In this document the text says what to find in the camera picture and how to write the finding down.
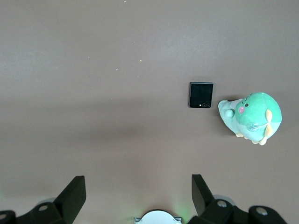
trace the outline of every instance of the stuffed dinosaur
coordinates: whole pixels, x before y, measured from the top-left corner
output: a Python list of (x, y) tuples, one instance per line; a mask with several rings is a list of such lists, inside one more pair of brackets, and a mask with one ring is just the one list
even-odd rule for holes
[(278, 103), (264, 92), (255, 92), (244, 99), (223, 100), (218, 104), (225, 125), (237, 137), (264, 145), (282, 121)]

